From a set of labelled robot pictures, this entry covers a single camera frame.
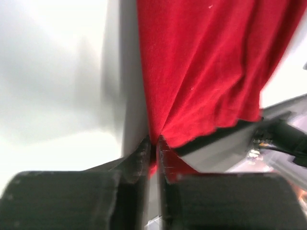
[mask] red cloth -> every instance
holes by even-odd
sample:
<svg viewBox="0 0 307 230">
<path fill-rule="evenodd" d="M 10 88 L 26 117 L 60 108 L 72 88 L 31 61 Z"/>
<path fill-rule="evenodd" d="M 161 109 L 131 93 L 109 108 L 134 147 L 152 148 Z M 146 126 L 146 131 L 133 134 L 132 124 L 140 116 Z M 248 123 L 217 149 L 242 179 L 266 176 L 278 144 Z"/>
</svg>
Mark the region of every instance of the red cloth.
<svg viewBox="0 0 307 230">
<path fill-rule="evenodd" d="M 138 0 L 153 144 L 170 147 L 256 121 L 307 0 Z"/>
</svg>

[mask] white surface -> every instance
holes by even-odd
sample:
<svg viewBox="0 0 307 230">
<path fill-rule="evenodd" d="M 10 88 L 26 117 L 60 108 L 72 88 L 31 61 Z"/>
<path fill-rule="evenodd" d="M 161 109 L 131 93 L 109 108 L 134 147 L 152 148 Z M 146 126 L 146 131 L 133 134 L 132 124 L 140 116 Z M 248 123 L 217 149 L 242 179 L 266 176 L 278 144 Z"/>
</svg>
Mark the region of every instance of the white surface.
<svg viewBox="0 0 307 230">
<path fill-rule="evenodd" d="M 20 171 L 95 167 L 148 133 L 135 4 L 121 44 L 120 1 L 0 1 L 0 196 Z"/>
</svg>

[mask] red curtain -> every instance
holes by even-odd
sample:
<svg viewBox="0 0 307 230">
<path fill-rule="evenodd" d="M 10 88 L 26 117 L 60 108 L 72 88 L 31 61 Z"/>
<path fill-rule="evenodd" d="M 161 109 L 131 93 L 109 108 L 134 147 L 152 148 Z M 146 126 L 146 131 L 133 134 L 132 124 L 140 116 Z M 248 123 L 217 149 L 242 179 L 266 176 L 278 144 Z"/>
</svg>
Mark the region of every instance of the red curtain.
<svg viewBox="0 0 307 230">
<path fill-rule="evenodd" d="M 238 119 L 257 121 L 260 91 L 307 0 L 138 0 L 153 144 L 179 147 Z"/>
</svg>

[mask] red fabric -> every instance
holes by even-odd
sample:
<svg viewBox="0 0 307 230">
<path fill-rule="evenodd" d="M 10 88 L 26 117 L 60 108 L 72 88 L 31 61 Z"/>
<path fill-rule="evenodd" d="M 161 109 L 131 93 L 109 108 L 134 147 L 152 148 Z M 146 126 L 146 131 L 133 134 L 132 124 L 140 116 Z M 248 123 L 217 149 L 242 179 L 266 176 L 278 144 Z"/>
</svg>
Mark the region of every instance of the red fabric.
<svg viewBox="0 0 307 230">
<path fill-rule="evenodd" d="M 138 0 L 153 144 L 170 147 L 256 121 L 260 91 L 307 0 Z"/>
</svg>

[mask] wire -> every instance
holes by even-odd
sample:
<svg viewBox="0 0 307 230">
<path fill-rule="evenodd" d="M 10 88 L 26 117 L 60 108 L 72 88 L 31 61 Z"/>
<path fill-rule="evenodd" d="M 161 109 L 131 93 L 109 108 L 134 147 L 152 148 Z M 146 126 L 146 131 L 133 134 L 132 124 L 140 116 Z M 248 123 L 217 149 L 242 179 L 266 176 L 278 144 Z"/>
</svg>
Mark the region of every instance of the wire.
<svg viewBox="0 0 307 230">
<path fill-rule="evenodd" d="M 307 154 L 305 154 L 305 153 L 301 153 L 301 152 L 293 153 L 293 152 L 290 152 L 290 151 L 287 151 L 287 150 L 284 150 L 284 149 L 280 149 L 280 148 L 274 147 L 274 146 L 259 146 L 259 149 L 260 150 L 272 150 L 272 151 L 283 152 L 283 153 L 286 153 L 286 154 L 289 154 L 289 155 L 292 155 L 292 156 L 295 156 L 295 157 L 307 157 Z"/>
</svg>

